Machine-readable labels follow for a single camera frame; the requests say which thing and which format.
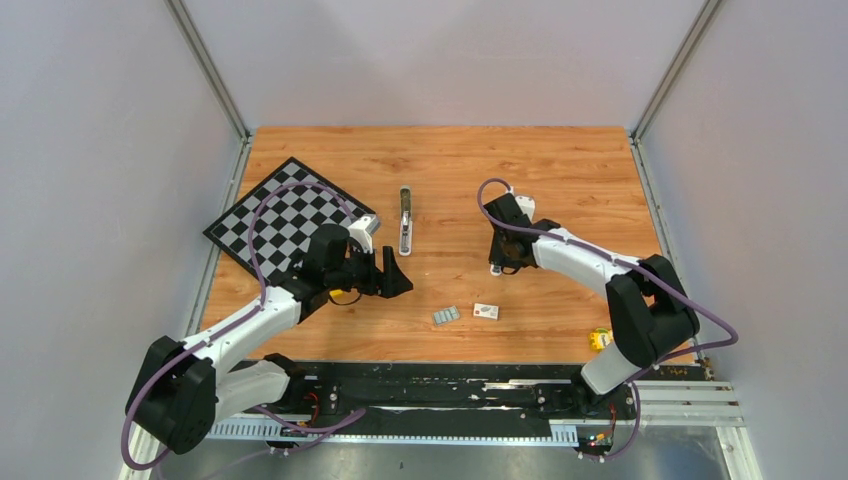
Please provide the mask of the white staple tray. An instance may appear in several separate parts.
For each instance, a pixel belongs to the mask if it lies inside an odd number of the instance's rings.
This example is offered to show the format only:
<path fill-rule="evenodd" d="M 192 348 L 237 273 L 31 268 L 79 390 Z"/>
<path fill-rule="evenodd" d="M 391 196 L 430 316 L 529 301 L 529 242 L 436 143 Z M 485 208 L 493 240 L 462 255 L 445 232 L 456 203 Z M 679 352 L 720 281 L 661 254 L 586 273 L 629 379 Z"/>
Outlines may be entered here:
<path fill-rule="evenodd" d="M 432 315 L 435 326 L 443 326 L 460 318 L 460 311 L 456 306 L 450 306 L 435 312 Z"/>

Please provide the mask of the white staple box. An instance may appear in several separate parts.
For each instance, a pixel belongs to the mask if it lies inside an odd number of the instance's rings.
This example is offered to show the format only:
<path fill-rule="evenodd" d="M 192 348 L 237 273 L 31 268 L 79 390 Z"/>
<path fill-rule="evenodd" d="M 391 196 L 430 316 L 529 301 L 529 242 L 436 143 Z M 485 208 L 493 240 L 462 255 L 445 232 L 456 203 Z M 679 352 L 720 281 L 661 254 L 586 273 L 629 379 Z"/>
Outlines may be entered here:
<path fill-rule="evenodd" d="M 497 305 L 475 303 L 473 305 L 472 314 L 475 318 L 498 320 L 499 307 Z"/>

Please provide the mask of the grey white stapler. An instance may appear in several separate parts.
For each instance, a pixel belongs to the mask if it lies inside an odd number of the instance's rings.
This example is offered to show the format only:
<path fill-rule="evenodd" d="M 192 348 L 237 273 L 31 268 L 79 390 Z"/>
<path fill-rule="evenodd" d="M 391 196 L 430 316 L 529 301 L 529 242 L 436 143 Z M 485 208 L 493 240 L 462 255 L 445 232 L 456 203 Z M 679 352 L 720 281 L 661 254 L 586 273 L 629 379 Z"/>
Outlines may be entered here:
<path fill-rule="evenodd" d="M 411 187 L 403 185 L 399 189 L 400 199 L 400 234 L 399 234 L 399 254 L 401 256 L 409 256 L 412 252 L 412 193 Z"/>

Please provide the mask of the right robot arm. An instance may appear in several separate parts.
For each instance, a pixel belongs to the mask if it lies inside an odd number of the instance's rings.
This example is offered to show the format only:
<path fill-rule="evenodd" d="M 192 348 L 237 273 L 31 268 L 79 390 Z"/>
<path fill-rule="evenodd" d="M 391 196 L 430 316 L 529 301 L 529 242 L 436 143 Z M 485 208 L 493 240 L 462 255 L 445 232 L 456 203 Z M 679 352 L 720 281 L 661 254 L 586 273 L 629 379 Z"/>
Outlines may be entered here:
<path fill-rule="evenodd" d="M 571 403 L 580 415 L 601 414 L 611 403 L 610 392 L 699 332 L 700 321 L 667 258 L 619 255 L 556 222 L 532 221 L 512 193 L 483 204 L 482 210 L 494 230 L 492 264 L 514 272 L 527 267 L 556 272 L 607 302 L 613 342 L 573 381 Z"/>

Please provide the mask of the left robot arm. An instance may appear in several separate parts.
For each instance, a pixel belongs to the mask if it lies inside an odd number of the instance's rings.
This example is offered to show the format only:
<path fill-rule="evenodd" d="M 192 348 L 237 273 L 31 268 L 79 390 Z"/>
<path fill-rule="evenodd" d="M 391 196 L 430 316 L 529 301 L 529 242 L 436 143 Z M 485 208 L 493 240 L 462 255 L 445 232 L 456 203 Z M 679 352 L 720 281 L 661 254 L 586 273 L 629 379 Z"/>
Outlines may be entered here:
<path fill-rule="evenodd" d="M 411 291 L 392 247 L 383 247 L 383 264 L 376 264 L 373 234 L 379 227 L 374 215 L 347 227 L 320 226 L 307 252 L 251 303 L 185 339 L 162 336 L 152 342 L 125 407 L 122 434 L 136 425 L 167 451 L 184 454 L 216 423 L 254 406 L 298 411 L 307 389 L 291 360 L 271 354 L 245 368 L 238 364 L 321 309 L 334 290 L 382 298 Z"/>

